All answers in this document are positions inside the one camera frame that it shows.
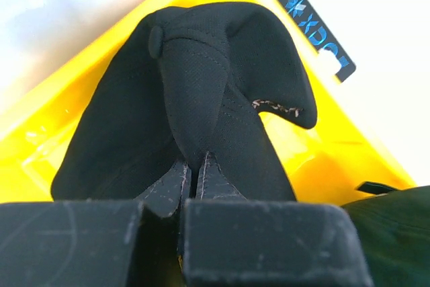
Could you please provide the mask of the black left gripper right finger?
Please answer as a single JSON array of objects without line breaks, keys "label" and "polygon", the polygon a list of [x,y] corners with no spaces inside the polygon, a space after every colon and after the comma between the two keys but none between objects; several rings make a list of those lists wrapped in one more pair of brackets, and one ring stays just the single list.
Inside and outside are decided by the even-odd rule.
[{"label": "black left gripper right finger", "polygon": [[357,231],[330,204],[248,200],[212,154],[183,205],[188,286],[372,286]]}]

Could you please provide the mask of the black baseball cap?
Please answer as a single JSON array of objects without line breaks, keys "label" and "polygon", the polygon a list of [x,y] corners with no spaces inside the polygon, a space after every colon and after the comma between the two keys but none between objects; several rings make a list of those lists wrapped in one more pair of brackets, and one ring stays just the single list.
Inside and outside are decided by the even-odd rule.
[{"label": "black baseball cap", "polygon": [[313,128],[317,108],[291,35],[266,7],[166,7],[113,57],[54,176],[55,200],[128,199],[176,161],[198,173],[212,153],[252,200],[295,193],[259,117]]}]

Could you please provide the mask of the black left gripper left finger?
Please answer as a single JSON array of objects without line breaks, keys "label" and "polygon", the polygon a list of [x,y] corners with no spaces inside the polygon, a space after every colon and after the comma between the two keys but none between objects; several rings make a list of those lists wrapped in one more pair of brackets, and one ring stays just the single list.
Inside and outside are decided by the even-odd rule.
[{"label": "black left gripper left finger", "polygon": [[131,200],[1,205],[2,286],[182,286],[179,212],[189,167],[176,162]]}]

